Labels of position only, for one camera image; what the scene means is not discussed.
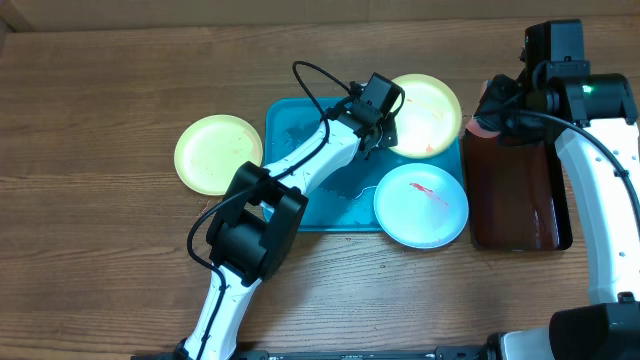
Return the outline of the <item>red and grey sponge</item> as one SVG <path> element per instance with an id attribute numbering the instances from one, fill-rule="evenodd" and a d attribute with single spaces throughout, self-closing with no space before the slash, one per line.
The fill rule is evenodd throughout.
<path id="1" fill-rule="evenodd" d="M 489 83 L 490 83 L 490 80 L 485 80 L 483 82 L 480 89 L 480 96 L 484 95 Z M 471 132 L 473 135 L 478 136 L 480 138 L 485 138 L 485 139 L 495 138 L 499 135 L 499 132 L 483 129 L 474 116 L 472 116 L 471 119 L 467 122 L 466 129 L 469 132 Z"/>

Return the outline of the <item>yellow-green plate with ketchup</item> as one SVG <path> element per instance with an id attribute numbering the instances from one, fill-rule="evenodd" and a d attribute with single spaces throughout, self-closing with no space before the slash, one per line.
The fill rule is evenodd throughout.
<path id="1" fill-rule="evenodd" d="M 221 196 L 241 165 L 260 166 L 263 145 L 247 121 L 227 114 L 211 115 L 191 124 L 174 150 L 174 166 L 191 190 Z"/>

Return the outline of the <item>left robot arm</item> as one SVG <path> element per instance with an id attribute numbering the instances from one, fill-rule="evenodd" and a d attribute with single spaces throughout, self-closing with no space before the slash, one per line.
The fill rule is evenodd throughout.
<path id="1" fill-rule="evenodd" d="M 358 154 L 396 145 L 395 118 L 405 99 L 399 85 L 379 74 L 364 85 L 351 83 L 289 155 L 265 167 L 239 167 L 223 200 L 187 235 L 189 256 L 210 271 L 211 281 L 197 325 L 173 358 L 232 357 L 251 297 L 288 255 L 309 194 Z"/>

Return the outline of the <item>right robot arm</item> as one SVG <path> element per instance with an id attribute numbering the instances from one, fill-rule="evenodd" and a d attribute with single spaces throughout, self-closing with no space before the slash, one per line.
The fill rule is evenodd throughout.
<path id="1" fill-rule="evenodd" d="M 526 29 L 525 67 L 496 76 L 474 114 L 499 139 L 547 140 L 566 168 L 587 248 L 586 307 L 548 325 L 497 333 L 480 359 L 636 359 L 639 356 L 639 112 L 621 74 L 594 74 L 582 23 Z"/>

